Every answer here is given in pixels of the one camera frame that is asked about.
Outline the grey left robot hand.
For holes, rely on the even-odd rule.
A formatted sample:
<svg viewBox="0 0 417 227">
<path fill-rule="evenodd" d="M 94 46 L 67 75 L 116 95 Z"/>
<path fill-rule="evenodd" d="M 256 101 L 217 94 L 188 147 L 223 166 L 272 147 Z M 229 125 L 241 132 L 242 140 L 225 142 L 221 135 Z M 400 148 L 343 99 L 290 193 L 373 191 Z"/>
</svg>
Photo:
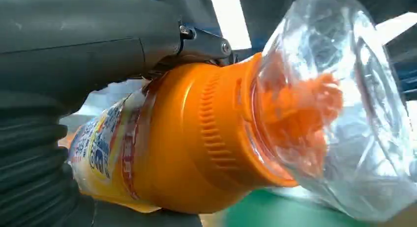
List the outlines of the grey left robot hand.
<svg viewBox="0 0 417 227">
<path fill-rule="evenodd" d="M 79 193 L 59 120 L 92 91 L 188 62 L 229 65 L 222 37 L 184 25 L 156 0 L 0 0 L 0 224 L 201 226 L 197 215 L 142 214 Z"/>
</svg>

